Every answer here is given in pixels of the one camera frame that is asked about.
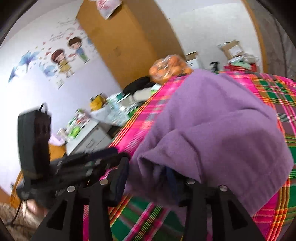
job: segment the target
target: cartoon girl sticker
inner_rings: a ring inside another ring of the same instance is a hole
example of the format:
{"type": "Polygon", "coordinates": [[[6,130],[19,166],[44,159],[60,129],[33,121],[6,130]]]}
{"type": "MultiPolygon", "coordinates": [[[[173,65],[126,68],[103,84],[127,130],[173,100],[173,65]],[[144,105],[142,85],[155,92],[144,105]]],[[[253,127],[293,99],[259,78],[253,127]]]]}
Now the cartoon girl sticker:
{"type": "Polygon", "coordinates": [[[66,74],[67,78],[74,74],[72,67],[69,65],[69,61],[66,59],[65,51],[63,49],[58,49],[53,52],[52,61],[58,64],[59,72],[66,74]]]}

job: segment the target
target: black cloth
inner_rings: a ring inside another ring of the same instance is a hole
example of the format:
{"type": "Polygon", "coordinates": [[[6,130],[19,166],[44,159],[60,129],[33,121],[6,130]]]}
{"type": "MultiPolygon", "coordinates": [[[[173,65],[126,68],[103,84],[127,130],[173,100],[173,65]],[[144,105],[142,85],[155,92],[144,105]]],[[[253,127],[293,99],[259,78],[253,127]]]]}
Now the black cloth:
{"type": "Polygon", "coordinates": [[[122,92],[124,94],[130,93],[131,95],[133,95],[136,91],[152,87],[153,85],[155,85],[155,83],[150,82],[150,77],[144,76],[127,85],[122,92]]]}

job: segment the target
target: white cabinet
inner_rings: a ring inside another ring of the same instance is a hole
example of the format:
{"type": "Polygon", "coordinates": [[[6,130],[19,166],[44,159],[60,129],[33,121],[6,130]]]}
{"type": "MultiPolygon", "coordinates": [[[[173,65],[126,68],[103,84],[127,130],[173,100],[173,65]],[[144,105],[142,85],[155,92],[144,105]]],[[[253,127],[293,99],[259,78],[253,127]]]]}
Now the white cabinet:
{"type": "Polygon", "coordinates": [[[104,149],[111,138],[95,120],[90,120],[74,140],[66,144],[67,155],[79,152],[92,152],[104,149]]]}

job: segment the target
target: purple towel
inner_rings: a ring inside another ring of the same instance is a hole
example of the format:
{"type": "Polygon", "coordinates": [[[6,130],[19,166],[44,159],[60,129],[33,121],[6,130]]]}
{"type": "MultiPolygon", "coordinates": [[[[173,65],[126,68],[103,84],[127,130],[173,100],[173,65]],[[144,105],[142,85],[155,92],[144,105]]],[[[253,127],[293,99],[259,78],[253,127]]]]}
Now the purple towel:
{"type": "MultiPolygon", "coordinates": [[[[231,77],[196,70],[135,151],[126,192],[173,208],[162,175],[168,166],[208,186],[228,186],[254,215],[293,165],[272,108],[231,77]]],[[[173,209],[184,223],[185,210],[173,209]]]]}

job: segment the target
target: wooden floor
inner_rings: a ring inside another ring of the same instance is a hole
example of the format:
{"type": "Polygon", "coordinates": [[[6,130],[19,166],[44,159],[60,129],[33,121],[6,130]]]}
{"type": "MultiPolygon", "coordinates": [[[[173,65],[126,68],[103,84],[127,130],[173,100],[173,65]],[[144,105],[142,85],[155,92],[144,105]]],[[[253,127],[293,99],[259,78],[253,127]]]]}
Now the wooden floor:
{"type": "Polygon", "coordinates": [[[0,187],[0,202],[9,203],[9,195],[0,187]]]}

